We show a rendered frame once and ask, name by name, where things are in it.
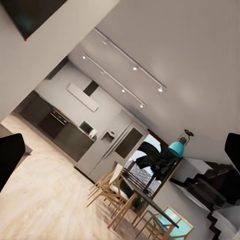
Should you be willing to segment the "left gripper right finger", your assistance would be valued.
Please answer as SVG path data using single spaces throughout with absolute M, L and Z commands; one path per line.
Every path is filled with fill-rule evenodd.
M 229 133 L 224 150 L 240 172 L 240 134 Z

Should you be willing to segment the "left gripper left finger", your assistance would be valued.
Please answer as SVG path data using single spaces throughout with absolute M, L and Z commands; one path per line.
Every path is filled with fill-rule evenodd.
M 0 192 L 26 152 L 21 133 L 0 138 Z

